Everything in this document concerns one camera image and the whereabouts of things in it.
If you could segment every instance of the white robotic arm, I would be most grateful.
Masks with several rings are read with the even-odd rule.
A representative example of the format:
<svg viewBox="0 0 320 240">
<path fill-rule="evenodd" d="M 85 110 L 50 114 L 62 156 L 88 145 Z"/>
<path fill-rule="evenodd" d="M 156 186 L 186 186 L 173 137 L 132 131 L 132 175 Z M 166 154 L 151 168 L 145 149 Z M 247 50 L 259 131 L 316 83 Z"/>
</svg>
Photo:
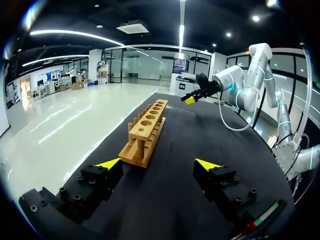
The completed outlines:
<svg viewBox="0 0 320 240">
<path fill-rule="evenodd" d="M 197 81 L 201 89 L 186 94 L 181 100 L 187 104 L 191 104 L 197 102 L 199 98 L 206 98 L 217 92 L 224 92 L 230 89 L 230 104 L 246 112 L 254 112 L 252 118 L 254 119 L 258 108 L 257 103 L 260 98 L 260 89 L 264 82 L 269 107 L 278 108 L 279 144 L 272 151 L 283 172 L 291 180 L 299 173 L 314 169 L 318 165 L 320 160 L 320 145 L 300 152 L 299 146 L 293 141 L 294 136 L 284 94 L 279 87 L 276 87 L 274 75 L 268 63 L 272 58 L 271 48 L 266 43 L 260 43 L 251 45 L 249 52 L 252 60 L 246 79 L 242 68 L 237 65 L 214 74 L 212 81 L 208 81 L 204 74 L 200 74 L 197 75 Z M 219 110 L 221 120 L 228 129 L 244 131 L 250 126 L 249 123 L 241 129 L 229 127 L 223 119 L 220 103 Z"/>
</svg>

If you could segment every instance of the black ceiling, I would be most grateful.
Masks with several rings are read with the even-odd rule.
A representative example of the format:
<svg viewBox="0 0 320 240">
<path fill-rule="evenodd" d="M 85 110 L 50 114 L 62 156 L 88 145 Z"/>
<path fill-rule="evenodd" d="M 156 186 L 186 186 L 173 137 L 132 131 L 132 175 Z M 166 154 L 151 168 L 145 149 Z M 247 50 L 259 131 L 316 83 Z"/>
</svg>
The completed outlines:
<svg viewBox="0 0 320 240">
<path fill-rule="evenodd" d="M 259 15 L 260 21 L 251 17 Z M 146 34 L 126 34 L 118 29 L 125 21 L 141 20 Z M 179 45 L 179 0 L 51 0 L 33 23 L 30 31 L 71 30 L 90 33 L 125 45 Z M 184 47 L 231 55 L 248 50 L 256 43 L 272 48 L 299 47 L 299 33 L 281 9 L 266 7 L 265 0 L 186 0 Z M 91 49 L 115 47 L 113 43 L 70 34 L 30 36 L 19 31 L 15 43 L 15 75 L 41 66 L 22 64 L 61 55 L 88 54 Z"/>
</svg>

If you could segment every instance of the yellow triangle marker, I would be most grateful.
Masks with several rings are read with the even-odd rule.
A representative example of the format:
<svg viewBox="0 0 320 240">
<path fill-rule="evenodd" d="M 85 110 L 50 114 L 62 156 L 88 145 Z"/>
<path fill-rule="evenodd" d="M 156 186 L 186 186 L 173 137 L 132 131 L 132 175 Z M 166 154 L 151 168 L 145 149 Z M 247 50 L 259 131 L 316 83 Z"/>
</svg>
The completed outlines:
<svg viewBox="0 0 320 240">
<path fill-rule="evenodd" d="M 116 158 L 116 159 L 113 159 L 113 160 L 110 160 L 110 161 L 106 161 L 106 162 L 103 162 L 103 163 L 100 163 L 100 164 L 97 164 L 97 165 L 93 165 L 93 166 L 96 166 L 96 167 L 103 167 L 103 168 L 106 168 L 108 170 L 110 170 L 119 160 L 121 160 L 121 158 Z"/>
<path fill-rule="evenodd" d="M 211 162 L 203 161 L 198 158 L 196 158 L 195 161 L 198 161 L 207 172 L 209 172 L 209 169 L 213 169 L 215 167 L 217 167 L 217 168 L 223 167 L 223 166 L 211 163 Z"/>
</svg>

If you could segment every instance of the white floor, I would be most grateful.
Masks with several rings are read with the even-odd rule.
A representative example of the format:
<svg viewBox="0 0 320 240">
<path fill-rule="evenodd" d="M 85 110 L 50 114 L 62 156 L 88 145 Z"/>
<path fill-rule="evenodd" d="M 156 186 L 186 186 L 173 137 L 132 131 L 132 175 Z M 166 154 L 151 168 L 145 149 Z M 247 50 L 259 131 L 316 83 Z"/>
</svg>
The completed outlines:
<svg viewBox="0 0 320 240">
<path fill-rule="evenodd" d="M 17 203 L 33 188 L 46 187 L 56 194 L 145 99 L 154 92 L 169 94 L 162 83 L 141 81 L 69 89 L 13 106 L 10 114 L 15 121 L 0 138 L 0 176 L 12 199 Z"/>
</svg>

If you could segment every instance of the black table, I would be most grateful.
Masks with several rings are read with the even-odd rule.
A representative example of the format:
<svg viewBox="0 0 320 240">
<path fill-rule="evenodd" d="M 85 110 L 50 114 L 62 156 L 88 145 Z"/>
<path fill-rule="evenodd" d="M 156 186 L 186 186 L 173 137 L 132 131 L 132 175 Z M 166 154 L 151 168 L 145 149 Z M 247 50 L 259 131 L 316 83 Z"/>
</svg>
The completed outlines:
<svg viewBox="0 0 320 240">
<path fill-rule="evenodd" d="M 287 206 L 269 227 L 278 231 L 294 210 L 287 180 L 266 144 L 249 128 L 228 130 L 216 104 L 185 105 L 179 97 L 155 93 L 130 114 L 75 171 L 66 188 L 80 175 L 80 169 L 118 157 L 128 141 L 128 122 L 157 99 L 196 113 L 165 109 L 165 124 L 146 169 L 123 163 L 123 177 L 109 201 L 104 201 L 82 225 L 106 239 L 170 240 L 226 239 L 233 225 L 227 222 L 214 202 L 208 202 L 193 177 L 195 158 L 232 166 L 259 198 L 271 194 Z M 225 121 L 233 128 L 247 123 L 223 107 Z"/>
</svg>

